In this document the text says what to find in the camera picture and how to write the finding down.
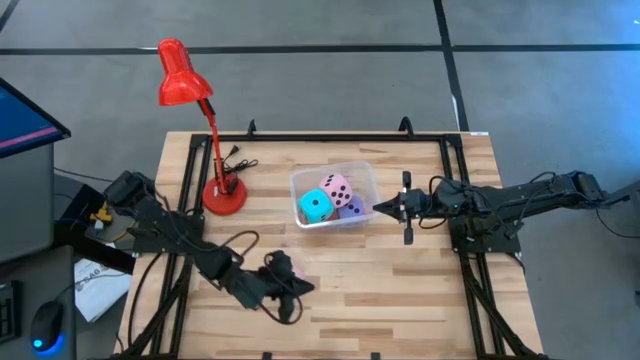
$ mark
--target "white paper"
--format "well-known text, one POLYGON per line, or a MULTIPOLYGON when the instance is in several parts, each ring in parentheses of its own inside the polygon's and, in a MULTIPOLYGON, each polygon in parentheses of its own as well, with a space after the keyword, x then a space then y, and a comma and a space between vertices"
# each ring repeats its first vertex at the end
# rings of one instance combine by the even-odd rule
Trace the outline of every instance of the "white paper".
POLYGON ((88 322, 96 321, 122 295, 129 291, 131 275, 123 274, 86 259, 75 264, 75 282, 102 275, 120 276, 104 276, 83 281, 75 286, 76 307, 88 322))

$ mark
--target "monitor screen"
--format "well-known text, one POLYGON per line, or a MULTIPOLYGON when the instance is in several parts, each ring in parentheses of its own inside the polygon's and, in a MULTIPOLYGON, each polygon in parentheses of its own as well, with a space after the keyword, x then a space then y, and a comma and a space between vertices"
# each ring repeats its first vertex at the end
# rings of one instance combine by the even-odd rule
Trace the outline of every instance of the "monitor screen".
POLYGON ((0 158, 70 135, 67 128, 0 78, 0 158))

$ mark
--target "black metal frame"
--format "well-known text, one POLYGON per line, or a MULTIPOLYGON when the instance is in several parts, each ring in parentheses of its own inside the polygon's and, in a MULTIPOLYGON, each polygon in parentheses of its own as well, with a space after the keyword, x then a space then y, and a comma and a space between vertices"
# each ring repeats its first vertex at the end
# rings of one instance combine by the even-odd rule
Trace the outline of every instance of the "black metal frame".
MULTIPOLYGON (((333 133, 259 133, 257 132, 255 121, 251 121, 249 128, 244 134, 220 134, 220 141, 227 142, 287 142, 287 141, 310 141, 310 142, 334 142, 334 141, 359 141, 359 142, 435 142, 439 145, 440 155, 442 160, 442 166, 445 177, 453 179, 453 168, 451 165, 451 159, 449 156, 449 149, 453 148, 455 151, 456 161, 458 163, 458 170, 462 181, 469 181, 469 173, 464 158, 464 151, 462 146, 462 138, 460 134, 416 134, 413 131, 413 126, 409 118, 404 117, 398 128, 398 133, 364 133, 364 134, 333 134, 333 133)), ((187 156, 187 164, 183 177, 182 188, 180 190, 180 198, 178 209, 185 211, 187 207, 187 199, 190 191, 190 184, 192 180, 193 170, 195 168, 196 153, 200 147, 203 147, 202 163, 200 164, 200 176, 198 179, 198 185, 196 189, 196 203, 194 204, 193 211, 196 214, 202 214, 202 191, 204 184, 207 180, 209 163, 211 159, 211 136, 206 134, 192 135, 189 144, 189 154, 187 156)), ((452 237, 452 247, 455 243, 461 241, 460 237, 464 237, 464 233, 459 231, 459 226, 455 220, 449 222, 449 227, 452 237)), ((172 279, 175 273, 176 254, 169 255, 169 261, 165 268, 165 276, 162 285, 162 294, 159 300, 159 308, 167 306, 167 299, 169 292, 172 289, 172 279)), ((498 310, 495 307, 495 300, 493 296, 493 290, 491 286, 491 278, 489 275, 489 268, 486 261, 486 257, 483 253, 476 254, 478 263, 478 272, 480 274, 480 283, 475 278, 472 271, 472 265, 467 254, 459 254, 460 266, 462 271, 462 277, 465 284, 465 295, 467 298, 467 306, 469 309, 469 320, 471 324, 471 331, 474 339, 474 347, 476 355, 479 359, 501 359, 509 358, 506 355, 503 339, 511 346, 522 346, 519 338, 511 331, 502 316, 500 316, 498 310), (483 334, 482 324, 480 321, 480 314, 476 299, 481 303, 483 308, 489 314, 489 323, 491 326, 491 334, 493 338, 493 346, 495 354, 487 353, 483 334)), ((191 264, 184 265, 188 267, 188 273, 191 272, 191 264)), ((186 301, 188 296, 188 282, 189 278, 185 279, 186 283, 182 292, 179 295, 178 306, 176 310, 176 318, 174 322, 174 328, 171 336, 169 356, 176 356, 180 348, 180 340, 182 337, 182 328, 184 324, 184 317, 186 312, 186 301)), ((162 324, 156 331, 151 346, 151 355, 155 356, 167 356, 167 354, 160 354, 161 339, 162 339, 162 324)), ((515 351, 516 356, 529 357, 535 354, 515 351)))

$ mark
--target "foam dice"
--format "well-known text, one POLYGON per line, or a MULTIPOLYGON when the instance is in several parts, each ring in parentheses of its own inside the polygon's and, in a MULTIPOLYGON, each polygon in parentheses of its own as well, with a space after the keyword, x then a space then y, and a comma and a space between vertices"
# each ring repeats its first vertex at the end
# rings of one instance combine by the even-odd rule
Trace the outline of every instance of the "foam dice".
POLYGON ((298 207, 309 224, 323 222, 333 214, 331 200, 324 191, 317 188, 302 195, 298 200, 298 207))
POLYGON ((336 209, 347 205, 353 196, 351 185, 349 185, 347 179, 340 174, 326 176, 320 182, 320 189, 329 196, 331 203, 336 209))
POLYGON ((346 206, 338 209, 338 216, 340 219, 346 219, 350 217, 356 217, 364 215, 364 205, 358 195, 353 195, 353 198, 346 206))

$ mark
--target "plastic bin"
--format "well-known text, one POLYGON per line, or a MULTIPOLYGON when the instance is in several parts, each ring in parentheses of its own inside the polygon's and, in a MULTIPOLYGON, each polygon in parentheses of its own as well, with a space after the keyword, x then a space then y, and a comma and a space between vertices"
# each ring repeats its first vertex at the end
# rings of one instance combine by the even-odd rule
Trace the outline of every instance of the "plastic bin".
POLYGON ((296 219, 296 224, 298 224, 299 227, 302 229, 325 229, 364 225, 373 220, 378 214, 373 211, 373 205, 380 202, 380 195, 378 194, 376 179, 371 165, 366 161, 354 161, 294 171, 291 175, 291 201, 293 203, 293 214, 296 219), (298 208, 298 199, 309 190, 317 188, 320 180, 330 174, 341 174, 347 179, 351 185, 353 194, 358 195, 362 200, 365 214, 347 219, 306 224, 306 220, 303 218, 304 215, 302 215, 302 211, 298 208))

